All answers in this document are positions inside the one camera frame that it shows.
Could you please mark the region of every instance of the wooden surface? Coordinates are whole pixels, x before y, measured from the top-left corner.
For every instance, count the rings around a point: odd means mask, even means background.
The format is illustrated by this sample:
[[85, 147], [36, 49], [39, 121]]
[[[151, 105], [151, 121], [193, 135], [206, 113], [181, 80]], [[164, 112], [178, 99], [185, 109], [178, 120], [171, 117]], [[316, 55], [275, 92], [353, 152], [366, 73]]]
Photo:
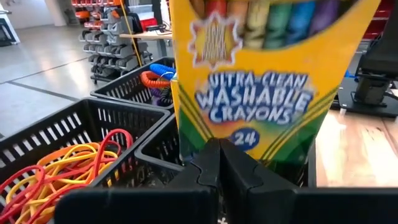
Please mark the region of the wooden surface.
[[397, 187], [398, 124], [330, 110], [316, 139], [318, 187]]
[[160, 31], [150, 31], [150, 32], [143, 32], [141, 34], [120, 34], [120, 37], [124, 38], [141, 38], [141, 39], [172, 39], [173, 35], [171, 32], [164, 32], [160, 33]]

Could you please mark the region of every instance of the blue coiled cord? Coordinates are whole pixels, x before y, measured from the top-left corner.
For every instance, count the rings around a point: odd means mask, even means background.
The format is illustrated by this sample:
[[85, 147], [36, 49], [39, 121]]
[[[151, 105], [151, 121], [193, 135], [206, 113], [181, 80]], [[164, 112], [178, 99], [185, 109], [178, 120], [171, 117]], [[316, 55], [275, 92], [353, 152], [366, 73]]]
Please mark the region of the blue coiled cord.
[[174, 77], [175, 74], [175, 68], [171, 68], [165, 65], [153, 63], [149, 65], [149, 69], [156, 73], [157, 75], [161, 76], [162, 78], [165, 78], [167, 80], [171, 80]]

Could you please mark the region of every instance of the coiled cable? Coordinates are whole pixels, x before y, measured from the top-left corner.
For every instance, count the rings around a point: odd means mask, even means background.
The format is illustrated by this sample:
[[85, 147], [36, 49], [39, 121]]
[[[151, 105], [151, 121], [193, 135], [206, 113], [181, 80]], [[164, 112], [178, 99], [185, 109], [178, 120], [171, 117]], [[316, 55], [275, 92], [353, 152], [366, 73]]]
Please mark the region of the coiled cable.
[[145, 71], [141, 73], [141, 81], [148, 88], [164, 88], [170, 86], [169, 81], [158, 80], [160, 75], [152, 71]]
[[175, 74], [175, 68], [161, 65], [158, 63], [153, 63], [149, 65], [149, 69], [167, 80], [171, 80]]
[[162, 90], [162, 94], [157, 104], [159, 106], [169, 106], [172, 103], [173, 103], [172, 89], [170, 86], [168, 86]]

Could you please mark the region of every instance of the white wall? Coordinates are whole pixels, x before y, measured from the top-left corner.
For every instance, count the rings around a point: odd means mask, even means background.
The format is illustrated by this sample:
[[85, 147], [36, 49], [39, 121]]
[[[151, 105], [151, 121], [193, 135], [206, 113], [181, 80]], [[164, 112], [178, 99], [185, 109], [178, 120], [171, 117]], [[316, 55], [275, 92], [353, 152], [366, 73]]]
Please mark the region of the white wall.
[[10, 10], [8, 18], [14, 29], [53, 24], [44, 0], [0, 0], [4, 9]]

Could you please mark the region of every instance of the black plastic holder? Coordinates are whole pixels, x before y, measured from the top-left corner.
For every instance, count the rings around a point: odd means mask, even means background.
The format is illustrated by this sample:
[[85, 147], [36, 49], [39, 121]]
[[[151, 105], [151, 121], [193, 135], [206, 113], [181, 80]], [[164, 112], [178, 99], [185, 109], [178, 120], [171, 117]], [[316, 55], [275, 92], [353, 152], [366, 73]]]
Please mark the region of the black plastic holder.
[[[158, 108], [96, 98], [82, 99], [0, 141], [0, 183], [53, 151], [74, 144], [100, 142], [110, 130], [116, 128], [125, 129], [134, 138], [133, 146], [121, 154], [123, 158], [126, 153], [132, 154], [132, 150], [169, 116], [169, 111]], [[113, 141], [126, 148], [121, 134], [113, 137]], [[16, 181], [22, 179], [25, 179], [23, 175]], [[6, 195], [7, 188], [1, 192], [0, 210], [4, 208]]]
[[[112, 186], [138, 187], [153, 177], [167, 185], [185, 168], [180, 160], [179, 147], [177, 122], [175, 114], [172, 114], [140, 145], [124, 153], [118, 164], [113, 163], [103, 172], [95, 185], [108, 187], [110, 181]], [[308, 163], [302, 169], [302, 175], [295, 184], [315, 187], [315, 146], [309, 150]]]
[[107, 85], [102, 86], [95, 91], [92, 91], [91, 96], [122, 103], [151, 106], [173, 112], [173, 104], [169, 106], [152, 105], [152, 94], [150, 93], [149, 88], [147, 88], [141, 82], [140, 74], [144, 71], [149, 71], [149, 66], [152, 63], [159, 63], [169, 67], [175, 67], [174, 58], [160, 58], [109, 82]]

